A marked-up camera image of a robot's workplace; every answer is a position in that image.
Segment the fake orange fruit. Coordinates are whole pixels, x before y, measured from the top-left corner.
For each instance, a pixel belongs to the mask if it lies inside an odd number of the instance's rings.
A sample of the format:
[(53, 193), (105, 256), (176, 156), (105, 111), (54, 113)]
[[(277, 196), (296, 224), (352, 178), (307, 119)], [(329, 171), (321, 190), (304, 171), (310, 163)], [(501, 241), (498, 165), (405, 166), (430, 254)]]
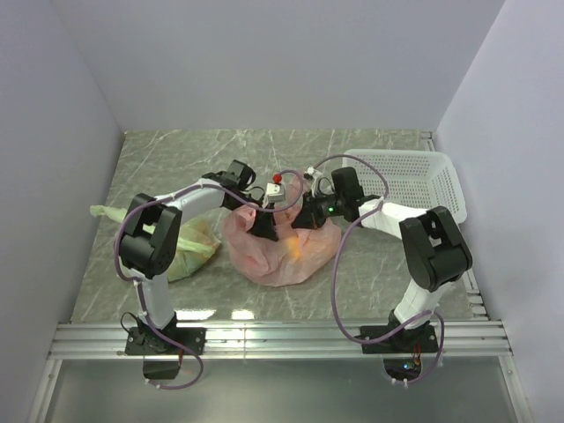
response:
[(300, 260), (302, 258), (301, 240), (299, 236), (291, 236), (284, 239), (288, 255), (293, 260)]

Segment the pink plastic bag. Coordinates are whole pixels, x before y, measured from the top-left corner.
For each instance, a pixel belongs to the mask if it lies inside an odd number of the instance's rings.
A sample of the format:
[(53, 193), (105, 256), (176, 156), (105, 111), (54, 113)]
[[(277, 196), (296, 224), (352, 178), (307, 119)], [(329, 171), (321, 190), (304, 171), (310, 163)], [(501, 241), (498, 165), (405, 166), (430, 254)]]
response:
[[(300, 204), (274, 213), (278, 241), (270, 241), (247, 234), (237, 228), (237, 213), (230, 212), (224, 219), (221, 233), (231, 264), (244, 277), (261, 286), (290, 286), (310, 278), (328, 263), (338, 250), (341, 228), (329, 219), (317, 229), (291, 227)], [(293, 260), (287, 252), (284, 239), (299, 236), (302, 258)]]

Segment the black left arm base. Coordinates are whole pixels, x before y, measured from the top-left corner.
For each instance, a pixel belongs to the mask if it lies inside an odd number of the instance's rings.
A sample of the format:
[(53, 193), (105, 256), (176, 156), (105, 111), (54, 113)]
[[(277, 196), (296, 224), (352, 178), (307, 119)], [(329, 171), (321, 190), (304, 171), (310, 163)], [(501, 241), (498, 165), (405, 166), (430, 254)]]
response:
[[(205, 328), (177, 328), (167, 336), (196, 354), (204, 351)], [(157, 336), (148, 327), (143, 327), (142, 330), (137, 327), (132, 328), (124, 348), (124, 353), (129, 356), (171, 355), (179, 352), (179, 347)]]

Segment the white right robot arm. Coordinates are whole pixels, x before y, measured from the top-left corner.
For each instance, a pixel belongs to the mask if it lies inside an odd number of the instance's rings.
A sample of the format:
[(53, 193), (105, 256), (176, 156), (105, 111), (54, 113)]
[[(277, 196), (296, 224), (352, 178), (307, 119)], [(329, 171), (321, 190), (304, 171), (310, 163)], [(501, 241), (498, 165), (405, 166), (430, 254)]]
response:
[(385, 195), (365, 195), (353, 167), (341, 167), (331, 175), (333, 191), (325, 194), (318, 188), (322, 174), (309, 167), (304, 174), (309, 182), (302, 197), (295, 228), (311, 229), (328, 218), (340, 216), (349, 221), (332, 265), (332, 282), (338, 280), (338, 266), (353, 230), (361, 226), (391, 235), (402, 242), (410, 282), (401, 301), (390, 312), (389, 329), (373, 339), (353, 336), (338, 313), (337, 287), (330, 287), (330, 304), (339, 331), (360, 345), (386, 341), (399, 352), (415, 346), (427, 330), (435, 309), (446, 290), (458, 281), (473, 264), (470, 249), (451, 212), (444, 206), (418, 209), (388, 201)]

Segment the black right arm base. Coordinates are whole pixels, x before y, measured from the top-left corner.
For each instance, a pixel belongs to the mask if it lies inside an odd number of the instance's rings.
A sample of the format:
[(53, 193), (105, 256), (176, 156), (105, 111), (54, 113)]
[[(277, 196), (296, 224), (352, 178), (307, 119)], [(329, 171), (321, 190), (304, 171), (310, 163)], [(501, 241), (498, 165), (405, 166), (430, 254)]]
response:
[[(361, 326), (360, 334), (356, 338), (362, 341), (373, 340), (390, 330), (390, 327), (383, 325)], [(413, 330), (401, 329), (378, 344), (363, 344), (362, 351), (365, 354), (437, 353), (439, 344), (434, 328), (427, 324)]]

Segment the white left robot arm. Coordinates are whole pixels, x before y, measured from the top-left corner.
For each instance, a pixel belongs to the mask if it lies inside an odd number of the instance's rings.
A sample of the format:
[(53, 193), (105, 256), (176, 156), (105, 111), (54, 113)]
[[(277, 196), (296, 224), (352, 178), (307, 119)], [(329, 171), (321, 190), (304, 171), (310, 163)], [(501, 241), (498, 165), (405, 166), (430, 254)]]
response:
[(246, 204), (256, 212), (258, 234), (278, 238), (273, 213), (274, 204), (286, 199), (281, 177), (275, 176), (258, 199), (251, 196), (255, 179), (251, 167), (234, 160), (227, 170), (207, 173), (184, 189), (157, 197), (138, 194), (131, 200), (115, 236), (115, 267), (120, 278), (136, 288), (140, 330), (148, 330), (145, 342), (156, 353), (170, 353), (177, 344), (167, 272), (184, 223), (214, 209), (233, 211)]

